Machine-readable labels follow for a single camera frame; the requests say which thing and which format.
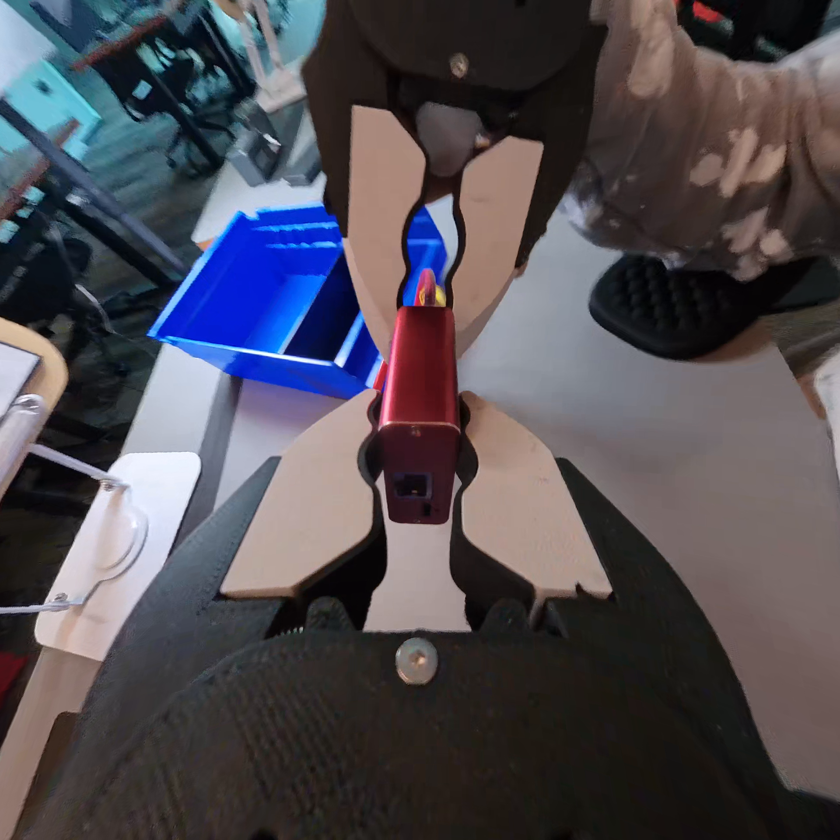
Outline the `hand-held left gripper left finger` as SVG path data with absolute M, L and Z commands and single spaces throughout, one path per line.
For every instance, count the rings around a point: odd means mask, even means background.
M 361 463 L 380 396 L 368 389 L 351 398 L 280 457 L 221 595 L 297 598 L 385 536 L 379 493 Z

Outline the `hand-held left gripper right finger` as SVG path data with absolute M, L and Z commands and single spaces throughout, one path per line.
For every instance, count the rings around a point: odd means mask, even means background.
M 460 407 L 451 575 L 467 602 L 607 599 L 612 583 L 550 449 L 473 392 Z

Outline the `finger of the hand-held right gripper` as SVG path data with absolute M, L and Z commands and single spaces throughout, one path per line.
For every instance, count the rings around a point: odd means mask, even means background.
M 378 351 L 391 349 L 410 263 L 406 231 L 424 191 L 422 148 L 388 110 L 351 110 L 350 185 L 344 255 Z
M 448 279 L 460 359 L 511 283 L 543 157 L 536 140 L 507 137 L 470 161 L 456 206 L 458 256 Z

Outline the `blue plastic bin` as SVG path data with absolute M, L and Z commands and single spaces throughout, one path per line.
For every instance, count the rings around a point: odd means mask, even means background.
M 343 400 L 384 377 L 322 203 L 234 215 L 148 336 L 243 380 Z

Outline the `red ethernet adapter box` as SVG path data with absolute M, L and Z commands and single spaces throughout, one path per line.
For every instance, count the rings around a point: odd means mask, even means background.
M 446 523 L 460 439 L 453 312 L 447 307 L 402 307 L 396 314 L 375 437 L 389 519 Z

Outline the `person's right forearm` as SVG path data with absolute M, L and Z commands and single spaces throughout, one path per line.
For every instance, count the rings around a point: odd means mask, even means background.
M 608 28 L 561 207 L 594 245 L 739 281 L 839 256 L 839 33 L 773 64 L 695 45 L 671 2 L 594 2 Z

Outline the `grey box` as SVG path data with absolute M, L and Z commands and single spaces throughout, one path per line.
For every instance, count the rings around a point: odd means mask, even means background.
M 226 153 L 226 163 L 251 187 L 270 182 L 283 146 L 269 123 L 243 122 Z

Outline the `pale stand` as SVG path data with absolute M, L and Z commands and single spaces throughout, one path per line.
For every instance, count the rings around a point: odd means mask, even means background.
M 238 1 L 240 9 L 239 31 L 246 54 L 255 75 L 255 102 L 267 115 L 273 115 L 288 106 L 302 102 L 307 93 L 298 71 L 284 63 L 277 34 L 270 20 L 265 1 Z M 269 64 L 265 63 L 255 42 L 258 28 L 265 40 Z

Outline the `white flat board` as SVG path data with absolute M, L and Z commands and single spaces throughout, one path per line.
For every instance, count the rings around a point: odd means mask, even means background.
M 149 519 L 148 538 L 133 566 L 118 579 L 102 584 L 89 603 L 65 612 L 45 612 L 35 623 L 35 640 L 47 648 L 102 662 L 116 636 L 172 551 L 201 471 L 194 453 L 147 453 L 120 457 L 110 472 L 128 481 L 132 500 Z M 59 592 L 73 598 L 98 575 L 97 563 L 114 560 L 128 543 L 118 535 L 123 523 L 104 526 L 106 498 L 98 489 L 70 546 L 46 602 Z

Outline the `black bumpy pad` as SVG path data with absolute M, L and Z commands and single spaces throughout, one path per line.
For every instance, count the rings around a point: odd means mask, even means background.
M 605 331 L 667 361 L 693 361 L 738 338 L 762 317 L 836 301 L 838 269 L 827 258 L 774 266 L 741 282 L 719 270 L 671 269 L 624 255 L 595 283 L 589 312 Z

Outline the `round wooden table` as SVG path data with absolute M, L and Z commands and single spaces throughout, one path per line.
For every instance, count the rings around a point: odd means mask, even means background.
M 40 333 L 1 320 L 1 495 L 67 388 L 67 363 Z

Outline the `black frame table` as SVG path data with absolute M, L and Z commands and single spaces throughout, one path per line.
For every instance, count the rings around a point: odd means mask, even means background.
M 178 69 L 185 67 L 191 59 L 181 57 L 181 53 L 189 50 L 197 53 L 200 59 L 209 59 L 210 67 L 225 74 L 234 90 L 235 106 L 255 91 L 253 82 L 214 22 L 207 2 L 160 5 L 154 16 L 133 24 L 124 36 L 109 36 L 96 45 L 87 44 L 71 67 L 74 71 L 95 71 L 131 119 L 171 117 L 178 125 L 175 139 L 183 142 L 188 150 L 194 148 L 204 160 L 205 165 L 200 166 L 187 157 L 192 172 L 206 176 L 222 167 L 224 157 L 203 130 L 223 133 L 230 140 L 234 135 L 228 122 L 208 121 L 203 112 L 194 109 L 196 101 L 192 98 L 191 85 L 195 68 L 191 68 L 188 77 L 177 74 Z M 80 163 L 46 133 L 36 129 L 5 97 L 2 97 L 2 119 L 45 156 L 74 186 L 79 196 L 84 196 L 100 213 L 132 232 L 176 272 L 184 274 L 185 265 L 162 239 L 131 216 L 113 194 L 93 181 Z

